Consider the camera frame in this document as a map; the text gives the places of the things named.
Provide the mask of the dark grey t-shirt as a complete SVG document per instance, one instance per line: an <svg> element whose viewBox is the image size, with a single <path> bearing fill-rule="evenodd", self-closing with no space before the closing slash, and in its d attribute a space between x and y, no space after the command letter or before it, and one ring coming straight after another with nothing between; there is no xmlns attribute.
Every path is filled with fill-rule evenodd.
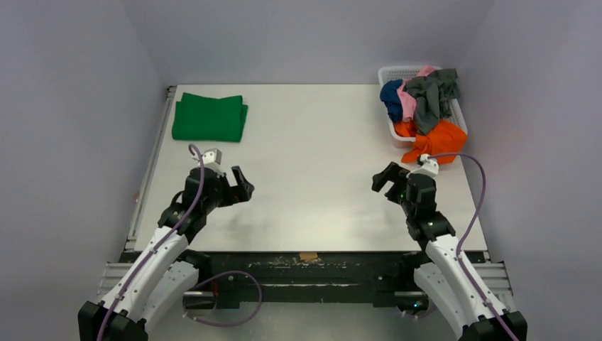
<svg viewBox="0 0 602 341"><path fill-rule="evenodd" d="M427 135L441 119L452 115L450 103L461 96L455 68L435 70L417 76L405 85L405 91L416 100L413 121L421 135Z"/></svg>

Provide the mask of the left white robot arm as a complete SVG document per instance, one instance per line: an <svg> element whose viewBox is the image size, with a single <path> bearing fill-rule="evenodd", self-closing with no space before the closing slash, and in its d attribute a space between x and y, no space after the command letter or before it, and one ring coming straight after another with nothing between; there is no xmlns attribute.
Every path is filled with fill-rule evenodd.
<svg viewBox="0 0 602 341"><path fill-rule="evenodd" d="M208 256L189 245L214 209L251 199L254 186L238 166L231 170L235 185L217 165L190 171L131 268L99 302L80 308L81 340L148 340L157 320L186 290L204 290L217 279L207 268Z"/></svg>

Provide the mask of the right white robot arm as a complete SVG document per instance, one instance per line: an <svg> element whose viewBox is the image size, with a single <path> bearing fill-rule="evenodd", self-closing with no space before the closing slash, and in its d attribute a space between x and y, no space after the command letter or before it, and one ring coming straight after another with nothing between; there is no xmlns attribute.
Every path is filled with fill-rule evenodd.
<svg viewBox="0 0 602 341"><path fill-rule="evenodd" d="M526 340L522 313L509 310L487 287L451 223L437 210L437 172L437 162L428 158L414 171L390 163L372 177L375 192L393 184L385 197L403 208L408 232L427 257L425 264L401 266L400 283L422 289L458 340Z"/></svg>

